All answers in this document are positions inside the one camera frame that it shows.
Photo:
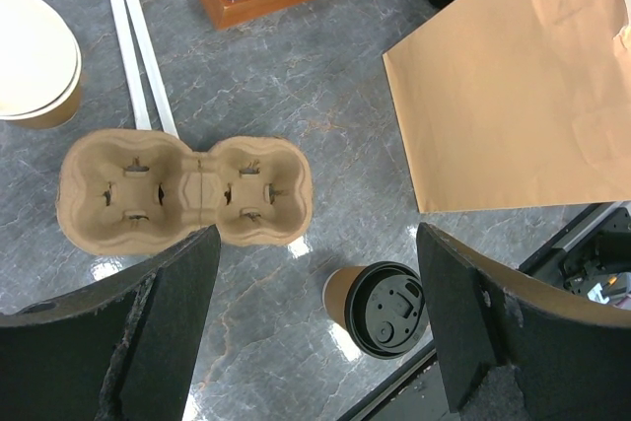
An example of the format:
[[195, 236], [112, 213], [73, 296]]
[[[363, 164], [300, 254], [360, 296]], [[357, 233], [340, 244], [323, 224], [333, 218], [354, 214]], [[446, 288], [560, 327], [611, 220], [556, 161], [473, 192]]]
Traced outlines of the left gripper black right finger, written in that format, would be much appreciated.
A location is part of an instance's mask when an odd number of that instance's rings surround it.
[[627, 420], [630, 313], [417, 231], [449, 408], [463, 420]]

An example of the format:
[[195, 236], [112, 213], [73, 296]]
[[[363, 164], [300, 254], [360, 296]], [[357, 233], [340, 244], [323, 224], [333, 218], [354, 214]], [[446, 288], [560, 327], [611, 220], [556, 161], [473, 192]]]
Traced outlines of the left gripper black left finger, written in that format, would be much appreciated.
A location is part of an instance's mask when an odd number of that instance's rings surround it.
[[4, 420], [179, 420], [218, 272], [216, 227], [1, 317]]

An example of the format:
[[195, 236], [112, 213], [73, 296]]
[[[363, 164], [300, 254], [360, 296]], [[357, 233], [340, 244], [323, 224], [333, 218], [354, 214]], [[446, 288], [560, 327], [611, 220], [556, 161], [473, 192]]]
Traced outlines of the black plastic cup lid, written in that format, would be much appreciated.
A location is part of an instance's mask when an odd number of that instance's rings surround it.
[[420, 277], [391, 261], [364, 267], [346, 296], [344, 322], [353, 342], [367, 355], [382, 360], [405, 355], [428, 326]]

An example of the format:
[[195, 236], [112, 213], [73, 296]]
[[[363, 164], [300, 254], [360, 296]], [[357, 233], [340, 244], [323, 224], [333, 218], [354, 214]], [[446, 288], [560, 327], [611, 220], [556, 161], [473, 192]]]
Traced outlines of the brown paper coffee cup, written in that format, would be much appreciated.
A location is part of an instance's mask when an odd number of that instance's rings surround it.
[[366, 310], [365, 280], [368, 266], [335, 270], [325, 281], [322, 302], [328, 316], [346, 331], [353, 330]]

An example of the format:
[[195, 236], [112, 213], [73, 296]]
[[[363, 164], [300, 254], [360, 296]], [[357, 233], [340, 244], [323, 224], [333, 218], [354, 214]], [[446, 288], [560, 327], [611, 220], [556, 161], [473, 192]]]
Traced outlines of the brown paper bag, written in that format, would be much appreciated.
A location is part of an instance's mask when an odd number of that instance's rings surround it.
[[630, 196], [630, 0], [455, 0], [384, 57], [423, 213]]

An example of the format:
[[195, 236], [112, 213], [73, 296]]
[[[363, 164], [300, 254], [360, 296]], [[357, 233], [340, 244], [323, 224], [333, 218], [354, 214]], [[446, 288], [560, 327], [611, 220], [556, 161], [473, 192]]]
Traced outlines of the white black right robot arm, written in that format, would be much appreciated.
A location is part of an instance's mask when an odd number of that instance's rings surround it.
[[591, 204], [520, 272], [592, 302], [630, 309], [630, 203]]

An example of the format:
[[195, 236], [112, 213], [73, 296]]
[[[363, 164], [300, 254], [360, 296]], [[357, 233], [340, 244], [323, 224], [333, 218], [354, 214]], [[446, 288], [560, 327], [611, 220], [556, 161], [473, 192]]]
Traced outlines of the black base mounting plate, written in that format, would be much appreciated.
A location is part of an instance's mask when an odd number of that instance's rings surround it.
[[431, 341], [398, 367], [384, 382], [341, 415], [338, 420], [369, 420], [384, 404], [395, 399], [403, 389], [436, 360], [435, 343]]

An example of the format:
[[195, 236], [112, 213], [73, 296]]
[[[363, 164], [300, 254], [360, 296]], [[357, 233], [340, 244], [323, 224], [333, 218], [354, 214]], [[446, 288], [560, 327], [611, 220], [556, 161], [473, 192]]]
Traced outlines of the right white wrapped straw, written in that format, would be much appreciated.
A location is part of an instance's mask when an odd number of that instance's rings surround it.
[[140, 0], [125, 0], [131, 24], [137, 38], [147, 78], [154, 97], [162, 128], [166, 133], [178, 138], [173, 112], [167, 97], [162, 74], [155, 55], [153, 43], [149, 35]]

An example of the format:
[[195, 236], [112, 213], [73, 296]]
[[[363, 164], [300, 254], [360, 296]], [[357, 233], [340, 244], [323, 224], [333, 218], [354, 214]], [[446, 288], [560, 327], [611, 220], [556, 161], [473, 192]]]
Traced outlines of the white wrapped straw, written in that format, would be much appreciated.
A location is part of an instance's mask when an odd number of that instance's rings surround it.
[[121, 51], [124, 74], [129, 90], [135, 126], [140, 130], [150, 130], [151, 121], [141, 83], [125, 0], [109, 1]]
[[173, 112], [167, 97], [162, 74], [155, 55], [153, 43], [149, 35], [140, 0], [125, 0], [131, 24], [137, 38], [147, 78], [154, 97], [162, 128], [166, 133], [178, 138]]

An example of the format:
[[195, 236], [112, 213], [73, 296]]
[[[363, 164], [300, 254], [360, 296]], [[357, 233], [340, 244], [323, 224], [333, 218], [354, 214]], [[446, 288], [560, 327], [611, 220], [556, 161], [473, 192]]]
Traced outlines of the left white wrapped straw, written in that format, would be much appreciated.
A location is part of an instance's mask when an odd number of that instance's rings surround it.
[[124, 74], [129, 90], [135, 126], [140, 130], [150, 130], [151, 121], [141, 83], [125, 0], [109, 1], [121, 51]]

